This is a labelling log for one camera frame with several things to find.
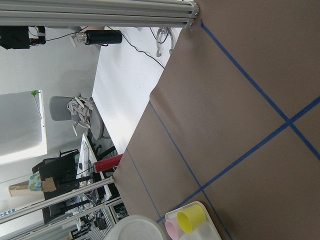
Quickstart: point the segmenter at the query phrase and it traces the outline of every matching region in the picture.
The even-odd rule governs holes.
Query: white desk
[[[167,64],[170,37],[161,45],[161,57],[156,57],[156,40],[148,27],[117,29],[139,50]],[[181,28],[172,31],[176,42]],[[119,154],[126,150],[162,72],[161,66],[137,52],[125,39],[121,44],[101,47],[92,97]]]
[[[89,163],[93,166],[95,162],[97,162],[97,159],[96,159],[94,150],[92,149],[86,134],[83,133],[82,140],[81,140],[80,154],[79,154],[79,164],[76,172],[76,174],[79,174],[79,173],[81,174],[77,175],[77,178],[88,176],[89,171],[85,171],[85,170],[89,168]],[[100,172],[100,176],[101,176],[101,179],[105,179],[102,172]],[[110,192],[110,189],[108,188],[108,185],[104,186],[104,190],[105,190],[104,199],[108,200],[109,197],[112,195]]]

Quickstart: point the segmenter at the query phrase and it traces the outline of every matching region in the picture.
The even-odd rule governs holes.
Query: yellow cup
[[[179,211],[177,220],[180,228],[190,234],[207,220],[207,215],[200,205],[195,204]]]

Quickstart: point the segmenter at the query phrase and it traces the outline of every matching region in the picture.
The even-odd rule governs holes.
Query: black cable
[[[79,31],[72,32],[72,33],[69,33],[69,34],[66,34],[66,35],[63,35],[63,36],[60,36],[60,37],[52,38],[52,39],[49,39],[49,40],[46,40],[46,41],[47,41],[47,42],[49,42],[49,41],[56,40],[56,39],[62,39],[62,38],[64,38],[64,37],[66,37],[66,36],[69,36],[69,35],[72,35],[72,34],[80,33],[82,30],[84,30],[84,29],[86,29],[86,28],[88,28],[88,26],[86,26],[86,27],[82,28],[82,29],[81,29],[81,30],[79,30]]]
[[[38,34],[38,35],[39,35],[38,28],[37,28],[36,26],[33,26],[33,27],[34,27],[34,29],[36,30],[36,34]]]
[[[131,47],[133,47],[137,52],[139,52],[139,53],[144,53],[144,54],[147,55],[149,58],[151,58],[151,59],[153,59],[154,61],[156,61],[156,63],[159,64],[163,69],[165,69],[165,67],[162,66],[162,64],[161,64],[157,59],[155,59],[153,56],[147,54],[145,51],[138,50],[136,46],[132,45],[132,44],[129,42],[129,40],[126,38],[126,36],[125,36],[123,33],[121,33],[121,34],[122,34],[122,36],[124,37],[124,39],[127,41],[127,43],[128,43]]]
[[[149,27],[149,29],[150,29],[150,31],[151,31],[151,33],[152,33],[152,35],[153,35],[154,39],[155,39],[155,40],[157,40],[157,38],[156,38],[156,36],[155,36],[155,34],[154,34],[154,31],[152,31],[151,27]]]
[[[155,34],[154,34],[154,31],[152,31],[151,27],[149,27],[149,29],[150,29],[150,31],[151,31],[151,33],[152,33],[152,35],[153,35],[154,39],[155,39],[155,40],[157,40],[157,38],[156,38],[156,36],[155,36]],[[164,39],[163,41],[161,41],[161,42],[160,42],[160,41],[158,41],[158,43],[159,43],[159,44],[163,44],[163,43],[167,40],[168,35],[169,35],[169,31],[166,33],[165,39]]]
[[[78,173],[78,174],[77,174],[77,176],[78,176],[79,174],[83,174],[84,172],[89,171],[90,169],[93,169],[93,168],[94,168],[93,166],[92,166],[92,167],[89,167],[88,169],[86,169],[86,170],[84,170],[84,171],[82,171],[82,172]]]
[[[39,38],[39,36],[37,36],[37,35],[34,35],[34,34],[32,34],[31,32],[30,32],[30,29],[29,29],[29,27],[28,27],[28,31],[29,31],[29,33],[32,35],[32,36],[35,36],[35,37],[38,37]]]

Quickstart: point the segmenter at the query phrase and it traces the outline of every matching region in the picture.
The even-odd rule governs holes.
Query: black thermos
[[[120,44],[122,34],[119,30],[87,30],[77,33],[79,43],[92,44]]]

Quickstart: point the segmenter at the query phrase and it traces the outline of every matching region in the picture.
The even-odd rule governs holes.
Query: blue painter's tape
[[[133,163],[133,165],[134,165],[134,167],[135,167],[135,170],[136,170],[136,172],[138,173],[138,175],[139,175],[139,177],[140,177],[140,179],[141,179],[141,182],[143,183],[143,186],[144,186],[144,188],[145,188],[145,190],[146,190],[146,193],[149,195],[149,198],[150,198],[150,200],[151,200],[151,202],[152,202],[152,204],[153,204],[153,206],[154,206],[154,208],[155,208],[155,210],[156,210],[156,213],[158,214],[158,216],[159,216],[159,218],[160,218],[161,215],[160,215],[160,213],[159,213],[159,211],[158,211],[158,209],[157,209],[157,207],[156,207],[156,204],[155,204],[154,200],[152,199],[152,197],[151,197],[151,195],[150,195],[150,193],[149,193],[149,191],[148,191],[148,189],[147,189],[147,186],[146,186],[144,180],[142,179],[142,176],[141,176],[141,174],[140,174],[140,172],[139,172],[139,170],[138,170],[138,168],[137,168],[137,165],[136,165],[134,159],[132,158],[129,150],[126,149],[126,151],[127,151],[127,153],[129,154],[129,157],[130,157],[130,159],[131,159],[131,161],[132,161],[132,163]]]
[[[312,146],[312,144],[306,139],[305,136],[297,129],[297,127],[292,123],[292,121],[285,115],[285,113],[276,105],[274,101],[263,91],[263,89],[254,81],[254,79],[244,70],[244,68],[236,61],[236,59],[227,51],[227,49],[221,44],[221,42],[213,35],[213,33],[201,23],[203,30],[209,35],[209,37],[215,42],[215,44],[220,48],[220,50],[228,57],[228,59],[234,64],[234,66],[243,74],[243,76],[251,83],[251,85],[262,95],[262,97],[273,107],[273,109],[290,125],[292,130],[297,134],[297,136],[304,142],[304,144],[310,149],[310,151],[317,157],[320,161],[320,154]]]
[[[188,170],[190,171],[190,173],[192,174],[193,176],[193,179],[196,181],[196,184],[200,187],[200,183],[198,181],[198,179],[196,178],[196,175],[194,174],[194,172],[192,171],[191,167],[189,166],[189,164],[187,163],[184,155],[182,154],[182,152],[180,151],[179,147],[177,146],[176,142],[174,141],[173,137],[171,136],[169,130],[167,129],[166,125],[164,124],[164,122],[162,121],[161,117],[159,116],[158,112],[156,111],[156,109],[154,108],[153,104],[151,103],[151,101],[149,101],[149,104],[150,106],[152,107],[155,115],[157,116],[157,118],[159,119],[160,123],[162,124],[163,128],[165,129],[166,131],[166,134],[169,136],[171,142],[173,143],[175,149],[178,151],[180,157],[182,158],[184,164],[186,165],[186,167],[188,168]]]
[[[306,113],[308,113],[311,109],[313,109],[315,106],[317,106],[320,103],[320,96],[317,97],[315,100],[313,100],[308,106],[306,106],[304,109],[302,109],[300,112],[298,112],[296,115],[294,115],[291,118],[291,121],[294,123],[297,120],[299,120],[301,117],[303,117]]]
[[[190,196],[188,196],[185,200],[183,200],[181,203],[179,203],[177,206],[175,206],[171,211],[181,208],[183,205],[185,205],[188,201],[190,201],[193,197],[195,197],[197,194],[201,193],[202,189],[199,188],[197,191],[195,191],[194,193],[192,193]],[[160,219],[157,222],[162,221],[165,218],[165,216],[160,217]]]
[[[227,166],[218,175],[216,175],[215,177],[211,178],[211,180],[209,180],[205,185],[203,185],[202,188],[206,189],[208,186],[210,186],[216,180],[221,178],[223,175],[225,175],[227,172],[229,172],[231,169],[233,169],[235,166],[237,166],[239,163],[241,163],[243,160],[245,160],[247,157],[249,157],[255,151],[257,151],[259,148],[261,148],[263,145],[265,145],[267,142],[269,142],[271,139],[273,139],[275,136],[277,136],[279,133],[281,133],[283,130],[285,130],[287,127],[288,127],[287,123],[282,124],[274,132],[269,134],[265,139],[263,139],[261,142],[259,142],[257,145],[255,145],[253,148],[251,148],[249,151],[247,151],[245,154],[243,154],[241,157],[239,157],[236,161],[234,161],[229,166]]]
[[[220,221],[220,223],[223,223],[223,222],[222,222],[222,219],[219,217],[219,215],[218,215],[218,213],[217,213],[214,205],[211,203],[211,201],[210,201],[209,197],[207,196],[207,194],[205,193],[205,191],[202,191],[202,192],[203,192],[203,195],[205,196],[206,200],[209,202],[210,207],[211,207],[212,210],[214,211],[214,214],[216,215],[216,217],[218,218],[218,220]],[[233,240],[233,238],[232,238],[229,230],[227,229],[227,227],[226,227],[224,224],[222,224],[222,227],[223,227],[223,229],[225,230],[225,232],[226,232],[226,234],[228,235],[228,237],[229,237],[231,240]]]

